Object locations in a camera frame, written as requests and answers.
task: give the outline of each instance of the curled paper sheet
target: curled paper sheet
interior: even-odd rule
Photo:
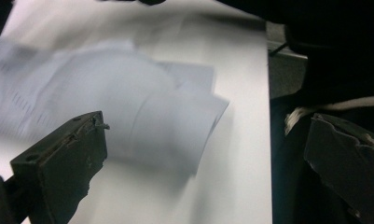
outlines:
[[[37,141],[102,110],[108,155],[196,174],[228,102],[210,67],[157,63],[128,42],[39,51],[0,40],[0,135]]]

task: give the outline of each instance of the white surface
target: white surface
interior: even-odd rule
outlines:
[[[129,38],[165,61],[209,64],[230,100],[195,177],[107,161],[71,223],[271,223],[270,119],[263,23],[210,0],[157,7],[91,0],[18,1],[5,38],[73,49]],[[17,154],[26,146],[4,143]],[[1,155],[7,164],[14,155]],[[0,174],[10,175],[0,167]]]

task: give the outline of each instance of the white paper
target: white paper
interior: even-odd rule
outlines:
[[[0,135],[33,142],[102,110],[110,158],[196,174],[228,106],[213,79],[209,67],[156,63],[130,43],[49,52],[0,41]]]

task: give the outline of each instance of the white table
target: white table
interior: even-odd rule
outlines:
[[[131,39],[160,61],[215,68],[229,108],[196,176],[107,161],[71,223],[271,223],[270,112],[264,22],[211,0],[156,7],[94,0],[18,0],[3,38],[75,49]],[[28,146],[0,139],[0,175]]]

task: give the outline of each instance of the paper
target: paper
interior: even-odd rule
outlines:
[[[228,106],[213,81],[210,67],[156,63],[128,42],[49,52],[0,41],[0,135],[33,142],[102,110],[110,158],[196,174]]]

